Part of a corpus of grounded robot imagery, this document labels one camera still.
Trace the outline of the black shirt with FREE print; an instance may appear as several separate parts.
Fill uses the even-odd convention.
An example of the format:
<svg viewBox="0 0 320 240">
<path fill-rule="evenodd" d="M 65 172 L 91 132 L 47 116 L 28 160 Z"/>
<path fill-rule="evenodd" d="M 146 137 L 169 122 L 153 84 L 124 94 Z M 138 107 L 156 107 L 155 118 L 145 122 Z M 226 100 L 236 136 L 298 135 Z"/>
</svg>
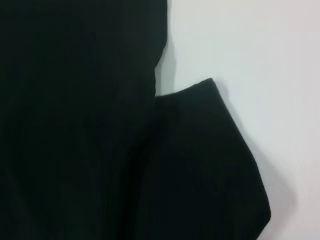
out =
<svg viewBox="0 0 320 240">
<path fill-rule="evenodd" d="M 156 96 L 168 0 L 0 0 L 0 240 L 257 240 L 212 79 Z"/>
</svg>

